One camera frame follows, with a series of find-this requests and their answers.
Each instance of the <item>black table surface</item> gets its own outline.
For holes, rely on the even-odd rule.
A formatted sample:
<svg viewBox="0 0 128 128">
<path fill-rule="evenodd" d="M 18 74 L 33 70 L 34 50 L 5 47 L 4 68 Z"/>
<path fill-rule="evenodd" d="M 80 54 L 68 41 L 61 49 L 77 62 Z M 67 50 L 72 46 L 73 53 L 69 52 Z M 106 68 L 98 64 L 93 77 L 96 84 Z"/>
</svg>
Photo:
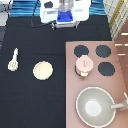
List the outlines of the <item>black table surface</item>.
<svg viewBox="0 0 128 128">
<path fill-rule="evenodd" d="M 0 128 L 66 128 L 67 41 L 111 41 L 107 16 L 90 16 L 78 29 L 32 28 L 30 17 L 10 17 L 0 51 Z M 15 48 L 19 68 L 7 69 Z M 53 75 L 33 76 L 36 63 L 48 61 Z"/>
</svg>

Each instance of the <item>small container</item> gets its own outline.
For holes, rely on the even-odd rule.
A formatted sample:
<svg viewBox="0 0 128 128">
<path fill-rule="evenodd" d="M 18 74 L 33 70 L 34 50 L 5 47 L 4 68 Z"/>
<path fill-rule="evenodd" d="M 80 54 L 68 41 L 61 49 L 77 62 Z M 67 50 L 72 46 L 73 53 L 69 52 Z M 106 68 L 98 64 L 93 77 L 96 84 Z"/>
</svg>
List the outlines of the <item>small container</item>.
<svg viewBox="0 0 128 128">
<path fill-rule="evenodd" d="M 76 61 L 76 73 L 82 77 L 88 76 L 89 72 L 93 68 L 93 61 L 87 56 L 82 55 L 80 58 Z"/>
</svg>

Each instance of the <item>pink mat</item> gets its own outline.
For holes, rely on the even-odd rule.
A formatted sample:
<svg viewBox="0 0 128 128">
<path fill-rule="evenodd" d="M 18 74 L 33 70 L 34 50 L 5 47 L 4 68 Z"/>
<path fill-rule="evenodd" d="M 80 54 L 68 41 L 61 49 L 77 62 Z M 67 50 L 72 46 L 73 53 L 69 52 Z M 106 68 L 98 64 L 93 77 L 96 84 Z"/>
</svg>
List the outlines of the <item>pink mat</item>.
<svg viewBox="0 0 128 128">
<path fill-rule="evenodd" d="M 89 49 L 88 56 L 93 60 L 94 67 L 89 76 L 82 78 L 75 73 L 74 48 L 85 45 Z M 111 48 L 111 55 L 106 58 L 99 57 L 95 50 L 98 45 L 107 45 Z M 98 71 L 101 62 L 110 62 L 115 67 L 112 76 L 103 76 Z M 80 91 L 86 87 L 100 87 L 111 94 L 115 103 L 125 99 L 126 87 L 117 55 L 115 43 L 112 41 L 83 41 L 66 43 L 66 128 L 90 128 L 78 116 L 76 111 L 76 98 Z M 106 128 L 128 128 L 128 110 L 117 111 L 114 121 Z"/>
</svg>

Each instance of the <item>white bowl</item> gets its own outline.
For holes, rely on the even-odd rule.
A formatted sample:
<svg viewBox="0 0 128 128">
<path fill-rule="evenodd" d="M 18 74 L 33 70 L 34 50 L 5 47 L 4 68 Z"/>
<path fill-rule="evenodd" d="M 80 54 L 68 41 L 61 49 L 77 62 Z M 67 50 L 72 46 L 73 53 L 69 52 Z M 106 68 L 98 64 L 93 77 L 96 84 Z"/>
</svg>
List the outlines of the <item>white bowl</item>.
<svg viewBox="0 0 128 128">
<path fill-rule="evenodd" d="M 91 127 L 106 127 L 114 119 L 116 109 L 111 109 L 114 100 L 99 87 L 82 90 L 76 100 L 76 110 L 81 120 Z"/>
</svg>

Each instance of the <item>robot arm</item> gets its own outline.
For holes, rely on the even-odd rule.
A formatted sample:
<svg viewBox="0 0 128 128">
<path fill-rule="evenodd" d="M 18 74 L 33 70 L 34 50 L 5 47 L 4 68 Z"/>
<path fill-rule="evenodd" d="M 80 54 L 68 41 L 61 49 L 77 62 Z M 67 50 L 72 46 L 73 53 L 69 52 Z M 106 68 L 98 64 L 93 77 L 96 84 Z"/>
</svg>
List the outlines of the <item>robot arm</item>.
<svg viewBox="0 0 128 128">
<path fill-rule="evenodd" d="M 91 0 L 40 0 L 42 23 L 56 21 L 55 27 L 74 27 L 89 18 Z"/>
</svg>

